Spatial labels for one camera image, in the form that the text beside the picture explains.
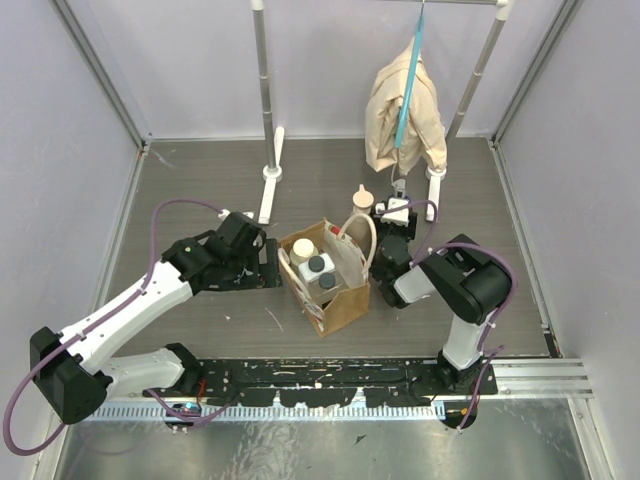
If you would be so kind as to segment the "beige pump bottle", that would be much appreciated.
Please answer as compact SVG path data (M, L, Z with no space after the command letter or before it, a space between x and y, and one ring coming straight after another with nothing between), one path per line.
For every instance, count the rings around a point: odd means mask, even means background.
M374 203L373 194L363 184L360 184L352 196L352 214L369 215ZM367 257L372 243L372 234L368 222L363 217L357 217L348 226L346 233L358 245L363 255Z

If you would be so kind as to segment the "green bottle cream cap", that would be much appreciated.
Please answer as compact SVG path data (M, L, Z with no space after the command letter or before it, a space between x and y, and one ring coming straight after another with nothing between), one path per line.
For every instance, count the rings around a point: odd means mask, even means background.
M297 268L318 254L315 244L308 238L297 239L289 252L290 265Z

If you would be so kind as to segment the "white bottle black cap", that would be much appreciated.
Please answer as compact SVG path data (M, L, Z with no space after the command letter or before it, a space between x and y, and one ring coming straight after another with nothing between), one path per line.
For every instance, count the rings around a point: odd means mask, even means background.
M298 266L299 278L305 286L315 282L324 273L333 273L335 264L327 253L310 257Z

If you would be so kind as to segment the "clear bottle black cap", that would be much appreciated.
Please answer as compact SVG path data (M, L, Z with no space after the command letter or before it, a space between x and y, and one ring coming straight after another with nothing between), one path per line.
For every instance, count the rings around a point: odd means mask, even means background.
M324 307L345 288L346 284L339 273L324 273L318 280L309 284L309 293L316 304Z

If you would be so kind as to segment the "blue orange spray bottle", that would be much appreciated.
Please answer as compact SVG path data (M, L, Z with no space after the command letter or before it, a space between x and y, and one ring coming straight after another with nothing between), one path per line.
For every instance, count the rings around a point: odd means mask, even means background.
M394 190L395 198L402 199L406 197L406 180L404 178L399 178L397 180L394 180L391 183L391 186Z

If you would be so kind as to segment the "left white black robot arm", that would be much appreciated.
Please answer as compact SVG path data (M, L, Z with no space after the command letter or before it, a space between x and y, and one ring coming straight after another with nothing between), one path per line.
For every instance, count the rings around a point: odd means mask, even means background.
M215 230L174 242L152 271L98 311L58 333L44 327L30 339L33 382L65 425L92 415L106 400L147 389L196 394L204 373L182 344L129 357L117 351L172 308L201 292L277 288L278 242L243 213Z

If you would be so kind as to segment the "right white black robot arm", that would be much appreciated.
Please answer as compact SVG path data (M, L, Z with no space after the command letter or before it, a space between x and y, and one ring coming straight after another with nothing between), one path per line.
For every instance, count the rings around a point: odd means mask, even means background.
M415 254L414 204L391 197L374 204L377 247L369 273L385 302L403 309L437 294L453 313L447 341L438 353L435 376L444 390L459 394L484 360L484 346L495 317L513 298L516 276L509 264L460 234L441 247L422 244Z

